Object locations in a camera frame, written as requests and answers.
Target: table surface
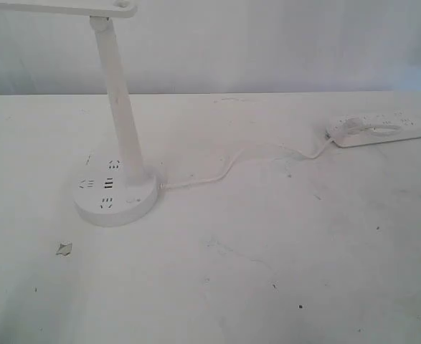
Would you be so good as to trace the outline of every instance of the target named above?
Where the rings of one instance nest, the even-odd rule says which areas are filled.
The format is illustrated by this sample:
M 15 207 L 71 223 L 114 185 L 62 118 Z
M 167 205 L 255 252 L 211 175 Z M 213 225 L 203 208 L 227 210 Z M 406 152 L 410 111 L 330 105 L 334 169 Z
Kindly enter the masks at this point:
M 131 99 L 170 182 L 254 142 L 313 151 L 330 116 L 421 109 L 412 92 Z M 69 187 L 113 135 L 106 96 L 0 96 L 0 343 L 421 343 L 421 139 L 253 148 L 104 229 Z
M 83 16 L 128 18 L 138 0 L 0 0 L 0 9 Z

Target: white cable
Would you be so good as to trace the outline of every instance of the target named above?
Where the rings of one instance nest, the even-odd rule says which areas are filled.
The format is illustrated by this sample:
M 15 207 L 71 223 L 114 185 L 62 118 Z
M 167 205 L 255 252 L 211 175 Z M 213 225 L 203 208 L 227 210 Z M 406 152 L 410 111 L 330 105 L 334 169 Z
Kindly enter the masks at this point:
M 329 138 L 321 147 L 320 149 L 312 154 L 312 155 L 308 155 L 305 153 L 302 153 L 300 150 L 296 150 L 296 149 L 292 149 L 292 148 L 287 148 L 284 147 L 282 145 L 276 145 L 274 143 L 259 143 L 256 146 L 262 146 L 262 145 L 271 145 L 274 147 L 278 147 L 278 148 L 282 148 L 286 151 L 293 151 L 301 156 L 303 156 L 304 158 L 307 159 L 315 159 L 317 157 L 319 157 L 322 152 L 325 150 L 326 147 L 328 147 L 328 145 L 330 143 L 332 143 L 334 141 L 333 138 Z M 231 168 L 234 166 L 234 164 L 236 163 L 237 159 L 240 158 L 240 156 L 245 153 L 245 151 L 247 151 L 249 148 L 243 148 L 241 150 L 239 150 L 233 157 L 232 159 L 229 161 L 229 163 L 226 165 L 226 168 L 224 168 L 224 170 L 216 175 L 215 177 L 211 177 L 211 178 L 205 178 L 205 179 L 199 179 L 196 181 L 184 181 L 182 183 L 173 183 L 173 184 L 162 184 L 161 187 L 164 190 L 172 190 L 172 189 L 177 189 L 177 188 L 187 188 L 190 186 L 198 186 L 198 185 L 203 185 L 203 184 L 208 184 L 208 183 L 216 183 L 218 181 L 221 181 L 225 176 L 227 176 L 227 174 L 231 171 Z

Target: wall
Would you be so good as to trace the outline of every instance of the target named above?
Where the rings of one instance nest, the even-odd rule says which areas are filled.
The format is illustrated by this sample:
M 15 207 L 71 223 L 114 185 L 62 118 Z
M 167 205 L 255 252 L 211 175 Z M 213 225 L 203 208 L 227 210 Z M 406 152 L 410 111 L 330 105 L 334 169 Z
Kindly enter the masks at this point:
M 131 92 L 391 88 L 421 0 L 145 0 L 115 22 Z M 0 94 L 103 93 L 84 17 L 0 11 Z

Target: power strip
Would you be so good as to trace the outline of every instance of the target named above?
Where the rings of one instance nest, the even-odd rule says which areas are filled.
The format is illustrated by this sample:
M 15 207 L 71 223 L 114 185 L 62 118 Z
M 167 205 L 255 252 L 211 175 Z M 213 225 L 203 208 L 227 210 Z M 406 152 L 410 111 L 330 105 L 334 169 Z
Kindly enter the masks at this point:
M 340 147 L 421 138 L 421 110 L 334 117 L 328 121 L 326 131 Z

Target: white desk lamp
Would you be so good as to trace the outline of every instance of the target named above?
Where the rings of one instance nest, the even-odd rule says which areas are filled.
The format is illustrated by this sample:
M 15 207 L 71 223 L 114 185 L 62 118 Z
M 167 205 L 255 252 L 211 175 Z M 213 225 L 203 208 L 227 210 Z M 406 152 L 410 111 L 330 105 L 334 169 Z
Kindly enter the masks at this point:
M 73 186 L 76 208 L 98 226 L 120 226 L 139 219 L 156 203 L 159 183 L 143 165 L 131 101 L 111 18 L 136 13 L 133 0 L 0 0 L 0 9 L 90 17 L 102 62 L 118 137 L 119 155 L 91 158 Z

